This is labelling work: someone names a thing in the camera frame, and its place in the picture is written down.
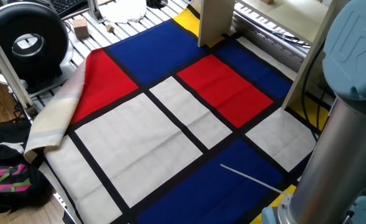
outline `black bag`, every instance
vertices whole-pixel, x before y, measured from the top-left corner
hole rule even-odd
[[[52,187],[24,156],[30,123],[14,120],[0,124],[0,213],[47,203]]]

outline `white stick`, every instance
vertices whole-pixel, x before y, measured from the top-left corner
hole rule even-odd
[[[228,170],[231,170],[231,171],[233,171],[233,172],[234,172],[234,173],[236,173],[236,174],[242,175],[242,176],[244,176],[244,177],[246,177],[246,178],[248,178],[248,179],[250,179],[250,180],[253,180],[254,182],[257,182],[257,183],[259,183],[259,184],[263,185],[264,187],[268,187],[269,189],[271,189],[271,190],[273,190],[273,191],[275,191],[275,192],[278,192],[279,194],[283,194],[283,195],[285,195],[285,196],[287,196],[287,195],[288,195],[288,194],[287,194],[287,193],[285,193],[285,192],[282,192],[282,191],[280,191],[280,190],[278,190],[278,189],[276,189],[276,188],[274,188],[274,187],[271,187],[271,186],[269,186],[269,185],[268,185],[268,184],[266,184],[266,183],[263,183],[263,182],[261,182],[261,181],[259,181],[259,180],[255,179],[255,178],[250,177],[250,176],[248,176],[248,175],[246,175],[246,174],[243,174],[243,173],[241,173],[241,172],[239,172],[239,171],[236,171],[236,170],[234,170],[234,169],[232,169],[232,168],[230,168],[230,167],[228,167],[228,166],[225,166],[225,165],[223,165],[223,164],[220,164],[220,166],[222,166],[222,167],[224,167],[224,168],[226,168],[226,169],[228,169]]]

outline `blue square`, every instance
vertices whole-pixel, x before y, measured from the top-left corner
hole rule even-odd
[[[281,98],[288,93],[291,86],[290,83],[234,43],[230,42],[218,50],[217,54],[273,96]]]
[[[234,223],[269,189],[220,164],[276,186],[283,177],[239,139],[137,218],[141,224]]]
[[[109,50],[143,84],[204,52],[194,38],[172,21],[112,45]]]

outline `red square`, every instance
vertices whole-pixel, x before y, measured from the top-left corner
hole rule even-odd
[[[71,124],[137,89],[137,85],[102,50],[86,59],[85,84]]]
[[[202,58],[178,76],[237,128],[273,103],[213,55]]]

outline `mondrian pattern cloth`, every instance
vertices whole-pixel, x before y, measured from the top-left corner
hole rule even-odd
[[[40,170],[77,222],[259,223],[278,194],[220,164],[297,183],[314,140],[280,109],[291,71],[235,34],[197,47],[198,16],[92,51],[34,122],[25,158],[46,147]]]

